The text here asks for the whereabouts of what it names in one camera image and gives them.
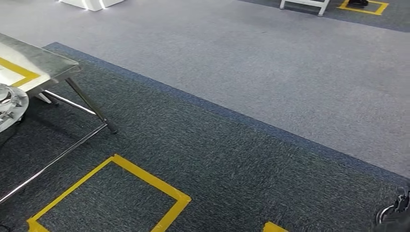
metal table frame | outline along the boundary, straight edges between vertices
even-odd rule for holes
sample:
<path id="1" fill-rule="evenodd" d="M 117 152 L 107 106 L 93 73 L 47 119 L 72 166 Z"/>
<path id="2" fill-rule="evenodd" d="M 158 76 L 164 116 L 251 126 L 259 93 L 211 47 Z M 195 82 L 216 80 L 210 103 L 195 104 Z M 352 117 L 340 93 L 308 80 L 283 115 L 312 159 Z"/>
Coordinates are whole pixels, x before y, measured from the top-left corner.
<path id="1" fill-rule="evenodd" d="M 112 133 L 117 133 L 117 128 L 115 125 L 113 125 L 108 119 L 107 117 L 104 116 L 104 114 L 98 109 L 98 107 L 92 102 L 92 100 L 90 99 L 89 96 L 87 96 L 84 91 L 78 86 L 78 84 L 72 79 L 72 78 L 67 78 L 65 79 L 65 81 L 70 85 L 70 87 L 80 96 L 80 98 L 87 104 L 87 106 L 91 109 L 87 109 L 77 103 L 74 103 L 66 98 L 63 98 L 55 93 L 52 93 L 48 90 L 44 90 L 42 91 L 42 94 L 46 95 L 52 103 L 57 103 L 56 99 L 59 101 L 62 101 L 64 103 L 69 104 L 70 106 L 73 106 L 77 109 L 80 109 L 90 115 L 96 116 L 98 117 L 101 122 L 102 125 L 100 125 L 99 127 L 97 127 L 96 129 L 94 129 L 92 132 L 90 132 L 89 134 L 87 134 L 86 136 L 84 136 L 82 139 L 80 139 L 78 142 L 76 142 L 75 144 L 73 144 L 71 147 L 67 148 L 65 151 L 63 151 L 60 155 L 58 155 L 57 157 L 55 157 L 51 162 L 49 162 L 45 167 L 43 167 L 39 172 L 37 172 L 36 174 L 34 174 L 33 176 L 31 176 L 30 178 L 28 178 L 26 181 L 24 181 L 23 183 L 21 183 L 19 186 L 17 186 L 15 189 L 13 189 L 12 191 L 10 191 L 9 193 L 7 193 L 5 196 L 3 196 L 0 199 L 0 204 L 4 203 L 7 199 L 9 199 L 11 196 L 13 196 L 15 193 L 17 193 L 19 190 L 21 190 L 22 188 L 24 188 L 28 183 L 30 183 L 32 180 L 34 180 L 35 178 L 37 178 L 41 173 L 43 173 L 45 170 L 47 170 L 50 166 L 52 166 L 53 164 L 55 164 L 57 161 L 59 161 L 61 158 L 63 158 L 64 156 L 66 156 L 67 154 L 69 154 L 70 152 L 72 152 L 74 149 L 76 149 L 78 146 L 80 146 L 81 144 L 83 144 L 85 141 L 87 141 L 89 138 L 91 138 L 93 135 L 95 135 L 96 133 L 98 133 L 99 131 L 101 131 L 102 129 L 104 129 L 105 127 L 107 127 Z"/>

glass table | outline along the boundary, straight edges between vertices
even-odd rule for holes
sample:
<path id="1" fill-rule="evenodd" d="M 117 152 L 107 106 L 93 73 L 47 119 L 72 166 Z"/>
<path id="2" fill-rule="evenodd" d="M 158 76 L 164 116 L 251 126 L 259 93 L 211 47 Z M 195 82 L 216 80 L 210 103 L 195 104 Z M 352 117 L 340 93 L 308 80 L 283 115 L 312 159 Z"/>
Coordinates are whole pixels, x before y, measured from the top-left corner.
<path id="1" fill-rule="evenodd" d="M 0 83 L 18 87 L 26 92 L 30 98 L 39 97 L 49 103 L 58 103 L 58 101 L 64 102 L 95 116 L 102 122 L 99 127 L 68 147 L 52 161 L 45 164 L 45 166 L 37 173 L 33 174 L 26 181 L 20 183 L 5 196 L 0 197 L 0 204 L 5 202 L 13 196 L 13 194 L 24 188 L 30 181 L 37 178 L 47 168 L 105 127 L 107 127 L 112 133 L 117 132 L 115 125 L 104 116 L 104 114 L 92 102 L 91 98 L 85 94 L 80 86 L 71 78 L 73 74 L 79 71 L 81 71 L 81 67 L 79 63 L 74 60 L 0 33 Z M 64 81 L 67 82 L 79 95 L 89 109 L 48 90 L 52 86 Z"/>

cable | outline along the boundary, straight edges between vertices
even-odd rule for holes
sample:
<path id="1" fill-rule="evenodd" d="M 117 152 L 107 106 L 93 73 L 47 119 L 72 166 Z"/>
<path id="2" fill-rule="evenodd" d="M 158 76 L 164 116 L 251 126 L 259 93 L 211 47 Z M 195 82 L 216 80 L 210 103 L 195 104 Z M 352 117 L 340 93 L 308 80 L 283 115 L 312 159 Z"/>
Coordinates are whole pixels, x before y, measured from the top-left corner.
<path id="1" fill-rule="evenodd" d="M 25 118 L 25 117 L 21 117 L 21 120 L 15 123 L 15 129 L 14 129 L 13 134 L 10 135 L 6 140 L 4 140 L 3 143 L 0 144 L 0 154 L 1 154 L 1 150 L 2 150 L 3 147 L 6 145 L 6 143 L 7 143 L 11 138 L 13 138 L 13 137 L 17 134 L 17 132 L 18 132 L 19 129 L 20 129 L 21 123 L 24 121 L 24 118 Z"/>
<path id="2" fill-rule="evenodd" d="M 5 226 L 5 225 L 0 225 L 0 227 L 5 228 L 5 229 L 7 230 L 7 232 L 11 232 L 11 231 L 12 231 L 12 228 L 10 228 L 10 227 L 8 227 L 8 226 Z"/>

yellow tape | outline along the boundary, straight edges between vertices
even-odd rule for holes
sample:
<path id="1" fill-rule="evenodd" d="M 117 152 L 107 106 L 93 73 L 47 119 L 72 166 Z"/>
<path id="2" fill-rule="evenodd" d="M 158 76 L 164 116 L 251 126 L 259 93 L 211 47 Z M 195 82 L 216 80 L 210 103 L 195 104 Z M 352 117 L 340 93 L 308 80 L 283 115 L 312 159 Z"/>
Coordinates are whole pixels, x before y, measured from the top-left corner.
<path id="1" fill-rule="evenodd" d="M 288 232 L 288 231 L 269 221 L 269 222 L 265 223 L 263 232 Z"/>
<path id="2" fill-rule="evenodd" d="M 381 13 L 386 9 L 386 7 L 389 5 L 388 3 L 381 2 L 381 1 L 368 1 L 371 3 L 375 4 L 380 4 L 380 7 L 376 11 L 365 11 L 365 10 L 360 10 L 356 8 L 350 8 L 347 5 L 349 4 L 349 0 L 345 0 L 338 8 L 343 9 L 343 10 L 348 10 L 348 11 L 355 11 L 355 12 L 361 12 L 361 13 L 366 13 L 366 14 L 372 14 L 372 15 L 381 15 Z"/>
<path id="3" fill-rule="evenodd" d="M 27 70 L 23 67 L 20 67 L 16 64 L 13 64 L 12 62 L 10 62 L 8 60 L 5 60 L 1 57 L 0 57 L 0 65 L 7 68 L 7 69 L 9 69 L 9 70 L 11 70 L 11 71 L 13 71 L 13 72 L 15 72 L 15 73 L 18 73 L 18 74 L 20 74 L 24 77 L 23 79 L 17 81 L 16 83 L 13 83 L 12 84 L 13 87 L 22 86 L 25 83 L 27 83 L 27 82 L 29 82 L 29 81 L 31 81 L 31 80 L 33 80 L 33 79 L 40 76 L 39 74 L 37 74 L 35 72 L 29 71 L 29 70 Z"/>
<path id="4" fill-rule="evenodd" d="M 101 168 L 107 165 L 109 162 L 114 162 L 118 166 L 134 174 L 135 176 L 141 178 L 145 182 L 156 187 L 157 189 L 161 190 L 162 192 L 164 192 L 165 194 L 171 196 L 172 198 L 176 200 L 176 203 L 164 215 L 164 217 L 157 223 L 157 225 L 151 230 L 151 232 L 164 232 L 171 225 L 171 223 L 175 220 L 175 218 L 182 212 L 182 210 L 188 205 L 188 203 L 191 201 L 191 198 L 185 193 L 177 190 L 176 188 L 170 186 L 169 184 L 165 183 L 159 178 L 151 175 L 150 173 L 138 167 L 137 165 L 115 154 L 114 156 L 108 158 L 106 161 L 104 161 L 103 163 L 98 165 L 96 168 L 94 168 L 91 172 L 89 172 L 87 175 L 81 178 L 73 186 L 69 187 L 64 193 L 58 196 L 55 200 L 53 200 L 49 205 L 47 205 L 44 209 L 38 212 L 35 216 L 29 218 L 27 220 L 27 223 L 29 224 L 29 232 L 49 232 L 46 228 L 40 225 L 37 222 L 37 220 L 42 215 L 44 215 L 48 210 L 54 207 L 58 202 L 64 199 L 64 197 L 66 197 L 68 194 L 70 194 L 72 191 L 78 188 L 81 184 L 83 184 L 86 180 L 92 177 Z"/>

blue carpet border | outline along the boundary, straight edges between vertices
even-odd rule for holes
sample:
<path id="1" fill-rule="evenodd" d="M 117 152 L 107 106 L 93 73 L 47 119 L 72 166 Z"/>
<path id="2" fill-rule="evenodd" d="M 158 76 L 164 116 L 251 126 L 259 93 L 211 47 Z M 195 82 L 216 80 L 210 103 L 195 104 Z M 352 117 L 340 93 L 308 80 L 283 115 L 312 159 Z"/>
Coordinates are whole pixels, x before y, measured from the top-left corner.
<path id="1" fill-rule="evenodd" d="M 223 106 L 217 105 L 215 103 L 212 103 L 210 101 L 207 101 L 205 99 L 196 97 L 192 94 L 189 94 L 187 92 L 184 92 L 182 90 L 179 90 L 177 88 L 171 87 L 169 85 L 166 85 L 162 82 L 153 80 L 149 77 L 140 75 L 138 73 L 132 72 L 130 70 L 124 69 L 120 66 L 117 66 L 115 64 L 109 63 L 107 61 L 104 61 L 102 59 L 93 57 L 89 54 L 83 53 L 81 51 L 75 50 L 71 47 L 65 46 L 63 44 L 60 44 L 58 42 L 51 43 L 47 46 L 44 47 L 44 49 L 56 49 L 60 50 L 63 52 L 66 52 L 74 57 L 78 57 L 83 60 L 88 60 L 96 65 L 99 65 L 101 67 L 104 67 L 105 69 L 111 70 L 115 73 L 118 73 L 120 75 L 123 75 L 125 77 L 133 78 L 137 81 L 140 81 L 150 87 L 153 87 L 155 89 L 158 89 L 160 91 L 166 92 L 168 94 L 171 94 L 175 97 L 181 98 L 182 100 L 189 102 L 191 104 L 194 104 L 196 106 L 199 106 L 201 108 L 204 108 L 208 111 L 211 111 L 217 115 L 220 115 L 222 117 L 226 117 L 230 120 L 236 121 L 238 123 L 244 123 L 256 130 L 263 131 L 267 134 L 270 134 L 278 139 L 284 140 L 286 142 L 292 143 L 296 146 L 302 147 L 304 149 L 308 149 L 312 152 L 318 153 L 323 155 L 324 157 L 330 158 L 332 160 L 336 160 L 347 167 L 356 169 L 360 172 L 363 173 L 368 173 L 371 174 L 379 179 L 382 179 L 387 182 L 393 182 L 397 185 L 404 185 L 406 182 L 410 182 L 409 179 L 400 176 L 398 174 L 395 174 L 393 172 L 390 172 L 388 170 L 382 169 L 380 167 L 374 166 L 372 164 L 369 164 L 367 162 L 364 162 L 360 159 L 354 158 L 352 156 L 349 156 L 347 154 L 344 154 L 342 152 L 333 150 L 329 147 L 323 146 L 319 143 L 316 143 L 314 141 L 305 139 L 301 136 L 298 136 L 296 134 L 290 133 L 288 131 L 282 130 L 280 128 L 274 127 L 272 125 L 269 125 L 267 123 L 261 122 L 259 120 L 256 120 L 252 117 L 243 115 L 241 113 L 238 113 L 236 111 L 230 110 L 228 108 L 225 108 Z"/>

